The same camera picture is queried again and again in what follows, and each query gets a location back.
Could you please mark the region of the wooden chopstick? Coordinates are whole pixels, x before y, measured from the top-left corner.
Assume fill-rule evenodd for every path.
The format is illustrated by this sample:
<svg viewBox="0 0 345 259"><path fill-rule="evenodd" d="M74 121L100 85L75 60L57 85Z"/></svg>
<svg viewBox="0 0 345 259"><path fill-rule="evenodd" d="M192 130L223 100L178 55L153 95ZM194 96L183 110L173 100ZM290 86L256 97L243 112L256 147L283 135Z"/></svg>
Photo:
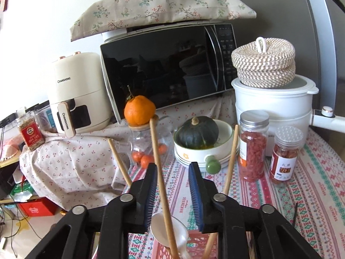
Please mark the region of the wooden chopstick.
<svg viewBox="0 0 345 259"><path fill-rule="evenodd" d="M229 194L230 184L231 184L232 176L233 176L234 163L235 163L235 159L236 159L238 134L239 134L239 125L235 125L232 151L231 151L231 156L229 159L229 165L228 165L227 174L226 174L226 181L224 183L223 190L222 190L222 194L224 194L226 196L228 196L228 194ZM204 253L202 255L202 259L208 259L210 257L214 242L216 241L217 237L218 237L217 233L211 233L209 235L207 244L205 246Z"/></svg>
<svg viewBox="0 0 345 259"><path fill-rule="evenodd" d="M167 200L167 194L165 190L164 176L163 176L162 166L161 166L161 161L160 161L159 145L158 145L155 124L156 124L156 119L155 117L152 117L150 119L151 143L153 147L154 163L157 166L157 181L158 181L158 188L159 188L160 199L161 199L161 206L163 209L165 230L166 230L166 234L167 234L167 238L169 242L169 249L170 249L171 256L173 258L180 258L178 249L177 249L176 238L174 235L171 214L169 211L169 203Z"/></svg>
<svg viewBox="0 0 345 259"><path fill-rule="evenodd" d="M131 180L131 178L130 178L130 176L128 174L128 171L127 171L125 165L123 164L123 161L122 161L121 157L119 156L119 153L117 152L117 149L116 149L112 139L108 139L108 144L109 144L109 147L111 148L111 151L112 151L112 153L114 155L114 158L115 158L116 162L118 163L118 167L119 167L119 169L120 169L120 171L121 171L121 173L123 175L123 178L126 181L127 186L131 187L132 180Z"/></svg>

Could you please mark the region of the white ceramic spoon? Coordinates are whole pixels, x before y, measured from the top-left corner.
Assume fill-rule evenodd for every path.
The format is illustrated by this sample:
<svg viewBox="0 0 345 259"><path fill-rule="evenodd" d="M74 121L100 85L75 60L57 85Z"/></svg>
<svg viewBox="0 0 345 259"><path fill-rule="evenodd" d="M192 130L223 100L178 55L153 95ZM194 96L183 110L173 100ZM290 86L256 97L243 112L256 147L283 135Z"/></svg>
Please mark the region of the white ceramic spoon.
<svg viewBox="0 0 345 259"><path fill-rule="evenodd" d="M187 251L187 241L189 233L185 225L175 217L171 217L174 236L176 238L177 249L182 258L192 259ZM151 217L151 232L154 238L163 246L169 247L167 232L164 224L164 216L162 212L155 213Z"/></svg>

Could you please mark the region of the pink perforated utensil basket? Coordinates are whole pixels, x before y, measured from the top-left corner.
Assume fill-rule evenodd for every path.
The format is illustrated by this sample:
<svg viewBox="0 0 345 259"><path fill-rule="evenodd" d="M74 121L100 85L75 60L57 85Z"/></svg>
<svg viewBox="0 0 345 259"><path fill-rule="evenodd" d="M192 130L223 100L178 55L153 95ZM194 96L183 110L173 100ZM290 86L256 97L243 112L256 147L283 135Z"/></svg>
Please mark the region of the pink perforated utensil basket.
<svg viewBox="0 0 345 259"><path fill-rule="evenodd" d="M189 230L188 232L187 251L192 258L202 258L210 234L202 234L198 230ZM156 244L155 256L151 258L172 258L172 256L165 246L158 243Z"/></svg>

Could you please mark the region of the glass jar with small oranges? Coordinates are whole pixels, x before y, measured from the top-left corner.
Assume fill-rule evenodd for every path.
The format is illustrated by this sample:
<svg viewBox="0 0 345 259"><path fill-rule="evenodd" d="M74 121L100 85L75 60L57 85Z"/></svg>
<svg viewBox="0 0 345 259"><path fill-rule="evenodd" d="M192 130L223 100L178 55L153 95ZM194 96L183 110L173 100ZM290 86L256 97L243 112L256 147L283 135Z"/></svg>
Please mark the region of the glass jar with small oranges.
<svg viewBox="0 0 345 259"><path fill-rule="evenodd" d="M169 116L155 118L155 130L158 141L158 153L161 165L165 164L168 156L172 154L174 148L173 130L174 125ZM132 144L131 158L137 166L146 169L150 163L154 162L150 124L141 126L129 126L131 134L129 142Z"/></svg>

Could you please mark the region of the floral white cloth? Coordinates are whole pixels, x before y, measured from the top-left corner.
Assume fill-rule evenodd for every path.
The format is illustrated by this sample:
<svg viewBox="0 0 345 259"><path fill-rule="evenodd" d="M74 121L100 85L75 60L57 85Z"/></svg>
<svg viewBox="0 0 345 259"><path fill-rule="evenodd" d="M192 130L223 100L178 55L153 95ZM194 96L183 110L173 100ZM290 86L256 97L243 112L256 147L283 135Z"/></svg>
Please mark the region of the floral white cloth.
<svg viewBox="0 0 345 259"><path fill-rule="evenodd" d="M163 123L171 123L177 128L194 115L205 115L234 125L234 90L163 108L156 114L159 118L169 116L159 123L159 127ZM24 147L19 160L20 170L38 196L48 198L65 210L79 204L88 209L103 206L124 191L126 182L108 138L114 140L125 167L133 170L130 174L135 179L144 175L130 157L130 129L124 120L100 131L78 134L72 139L49 132L44 132L44 136L46 142L36 150L31 152ZM173 153L168 154L162 165L169 205L174 207L181 184L186 183L183 181L186 170L182 169Z"/></svg>

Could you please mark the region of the short jar red label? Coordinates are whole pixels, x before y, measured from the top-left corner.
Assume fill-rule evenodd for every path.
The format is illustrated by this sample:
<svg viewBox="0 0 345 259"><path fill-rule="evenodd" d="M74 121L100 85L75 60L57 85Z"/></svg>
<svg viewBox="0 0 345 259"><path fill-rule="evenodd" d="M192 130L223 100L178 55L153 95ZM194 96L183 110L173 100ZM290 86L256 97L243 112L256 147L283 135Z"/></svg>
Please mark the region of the short jar red label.
<svg viewBox="0 0 345 259"><path fill-rule="evenodd" d="M302 131L294 126L280 126L276 129L270 165L270 180L274 184L292 178L303 138Z"/></svg>

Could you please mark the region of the red box on floor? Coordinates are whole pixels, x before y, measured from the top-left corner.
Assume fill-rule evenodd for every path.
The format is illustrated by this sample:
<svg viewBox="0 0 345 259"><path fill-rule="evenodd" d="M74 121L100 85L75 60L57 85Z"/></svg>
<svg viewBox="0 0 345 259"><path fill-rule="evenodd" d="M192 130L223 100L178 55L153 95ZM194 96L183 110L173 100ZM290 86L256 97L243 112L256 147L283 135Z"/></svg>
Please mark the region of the red box on floor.
<svg viewBox="0 0 345 259"><path fill-rule="evenodd" d="M54 216L58 209L58 206L47 198L22 202L19 207L29 217Z"/></svg>

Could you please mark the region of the patterned handmade tablecloth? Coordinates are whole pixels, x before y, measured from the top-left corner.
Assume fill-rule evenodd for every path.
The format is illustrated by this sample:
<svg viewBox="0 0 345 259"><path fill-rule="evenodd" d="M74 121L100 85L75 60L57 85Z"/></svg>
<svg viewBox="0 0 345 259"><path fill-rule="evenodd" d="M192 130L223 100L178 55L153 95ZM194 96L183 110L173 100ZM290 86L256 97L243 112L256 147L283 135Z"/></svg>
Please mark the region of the patterned handmade tablecloth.
<svg viewBox="0 0 345 259"><path fill-rule="evenodd" d="M198 230L187 168L172 153L163 174L172 216L188 230ZM229 195L253 208L272 204L322 258L344 258L344 162L313 130L288 182L272 183L268 171L256 182L246 182L235 168Z"/></svg>

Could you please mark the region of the dark green pumpkin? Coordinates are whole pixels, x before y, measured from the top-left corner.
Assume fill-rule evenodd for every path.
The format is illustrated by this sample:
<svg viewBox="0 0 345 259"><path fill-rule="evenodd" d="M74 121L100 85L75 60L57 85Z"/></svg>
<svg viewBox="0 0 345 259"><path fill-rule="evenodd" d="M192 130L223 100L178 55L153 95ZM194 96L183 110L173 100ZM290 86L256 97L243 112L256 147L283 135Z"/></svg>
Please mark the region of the dark green pumpkin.
<svg viewBox="0 0 345 259"><path fill-rule="evenodd" d="M195 116L180 128L178 138L185 148L201 150L213 147L219 136L216 122L207 116Z"/></svg>

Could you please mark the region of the white electric cooking pot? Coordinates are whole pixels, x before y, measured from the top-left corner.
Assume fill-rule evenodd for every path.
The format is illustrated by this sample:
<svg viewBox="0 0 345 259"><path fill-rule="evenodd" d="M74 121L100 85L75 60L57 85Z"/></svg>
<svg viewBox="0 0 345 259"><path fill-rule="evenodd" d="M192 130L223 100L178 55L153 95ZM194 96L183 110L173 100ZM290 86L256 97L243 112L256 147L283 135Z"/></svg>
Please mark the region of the white electric cooking pot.
<svg viewBox="0 0 345 259"><path fill-rule="evenodd" d="M272 155L275 131L280 126L300 129L302 144L306 143L309 126L344 132L344 117L334 115L331 107L312 108L313 96L319 93L319 88L309 78L296 75L292 82L276 89L249 87L235 78L232 87L238 119L241 113L249 110L262 110L269 115L267 156Z"/></svg>

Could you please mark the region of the cream air fryer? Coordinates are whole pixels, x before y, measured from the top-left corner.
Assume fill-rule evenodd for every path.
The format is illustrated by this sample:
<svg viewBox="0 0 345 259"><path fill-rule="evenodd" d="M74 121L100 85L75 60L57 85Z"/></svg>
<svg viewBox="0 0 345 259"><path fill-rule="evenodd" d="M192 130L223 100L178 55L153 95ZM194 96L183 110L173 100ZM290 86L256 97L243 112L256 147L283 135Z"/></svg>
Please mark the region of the cream air fryer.
<svg viewBox="0 0 345 259"><path fill-rule="evenodd" d="M104 83L100 55L76 52L54 64L49 84L50 107L57 132L76 134L104 129L112 108Z"/></svg>

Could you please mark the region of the spice jar red label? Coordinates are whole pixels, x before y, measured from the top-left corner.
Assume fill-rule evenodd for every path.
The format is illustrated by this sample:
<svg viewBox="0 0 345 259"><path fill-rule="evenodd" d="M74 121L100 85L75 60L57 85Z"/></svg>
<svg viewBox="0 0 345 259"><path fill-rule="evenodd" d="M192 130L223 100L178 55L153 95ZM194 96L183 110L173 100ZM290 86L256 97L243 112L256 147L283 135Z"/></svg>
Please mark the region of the spice jar red label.
<svg viewBox="0 0 345 259"><path fill-rule="evenodd" d="M33 151L44 144L44 137L41 134L35 116L32 112L23 114L17 118L17 128L30 151Z"/></svg>

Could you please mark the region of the black microwave oven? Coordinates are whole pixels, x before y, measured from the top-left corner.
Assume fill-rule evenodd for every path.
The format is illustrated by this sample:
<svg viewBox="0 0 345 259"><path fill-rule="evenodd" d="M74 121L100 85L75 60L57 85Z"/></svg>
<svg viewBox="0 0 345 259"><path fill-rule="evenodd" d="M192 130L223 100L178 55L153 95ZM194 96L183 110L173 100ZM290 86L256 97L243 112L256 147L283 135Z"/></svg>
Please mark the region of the black microwave oven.
<svg viewBox="0 0 345 259"><path fill-rule="evenodd" d="M117 36L100 47L113 113L124 119L131 95L158 109L231 89L237 47L229 22L154 26Z"/></svg>

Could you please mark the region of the floral cloth microwave cover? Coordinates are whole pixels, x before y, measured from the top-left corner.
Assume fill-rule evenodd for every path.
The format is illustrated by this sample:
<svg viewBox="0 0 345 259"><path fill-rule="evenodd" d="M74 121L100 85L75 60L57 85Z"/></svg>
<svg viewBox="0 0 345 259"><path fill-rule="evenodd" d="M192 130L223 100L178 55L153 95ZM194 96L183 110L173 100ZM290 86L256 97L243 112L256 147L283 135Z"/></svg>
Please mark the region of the floral cloth microwave cover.
<svg viewBox="0 0 345 259"><path fill-rule="evenodd" d="M241 0L100 0L77 19L70 32L71 40L76 41L123 28L256 16Z"/></svg>

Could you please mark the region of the silver refrigerator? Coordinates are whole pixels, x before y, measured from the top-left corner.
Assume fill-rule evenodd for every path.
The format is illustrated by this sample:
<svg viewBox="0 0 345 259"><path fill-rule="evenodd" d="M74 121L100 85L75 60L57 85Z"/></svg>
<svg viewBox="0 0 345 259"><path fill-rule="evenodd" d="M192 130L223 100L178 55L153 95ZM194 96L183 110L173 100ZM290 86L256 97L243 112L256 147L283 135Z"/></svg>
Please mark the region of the silver refrigerator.
<svg viewBox="0 0 345 259"><path fill-rule="evenodd" d="M296 73L320 89L313 106L344 115L344 0L242 0L255 19L233 21L237 45L262 36L290 41Z"/></svg>

